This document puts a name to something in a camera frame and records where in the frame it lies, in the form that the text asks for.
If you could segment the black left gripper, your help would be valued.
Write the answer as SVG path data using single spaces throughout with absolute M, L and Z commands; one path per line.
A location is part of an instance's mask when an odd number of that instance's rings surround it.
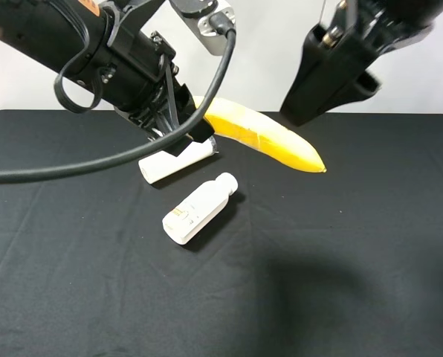
M 151 36 L 138 33 L 124 39 L 118 49 L 110 47 L 114 76 L 106 94 L 115 100 L 117 112 L 153 141 L 176 129 L 194 112 L 193 97 L 186 85 L 175 78 L 173 63 L 176 52 L 159 32 Z M 177 141 L 163 149 L 179 156 L 193 141 L 203 143 L 214 135 L 214 129 L 204 117 Z

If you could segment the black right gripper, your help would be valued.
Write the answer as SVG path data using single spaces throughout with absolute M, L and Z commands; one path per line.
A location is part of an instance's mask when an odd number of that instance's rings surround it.
M 295 126 L 339 106 L 368 100 L 380 83 L 368 71 L 378 58 L 422 41 L 443 1 L 339 1 L 328 27 L 315 25 L 281 113 Z

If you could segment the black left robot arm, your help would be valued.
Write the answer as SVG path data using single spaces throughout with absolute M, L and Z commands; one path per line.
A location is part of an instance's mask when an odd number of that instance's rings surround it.
M 142 27 L 159 1 L 0 1 L 0 41 L 55 72 L 54 93 L 70 112 L 113 105 L 150 140 L 180 132 L 180 154 L 213 135 L 200 100 L 177 81 L 175 50 Z

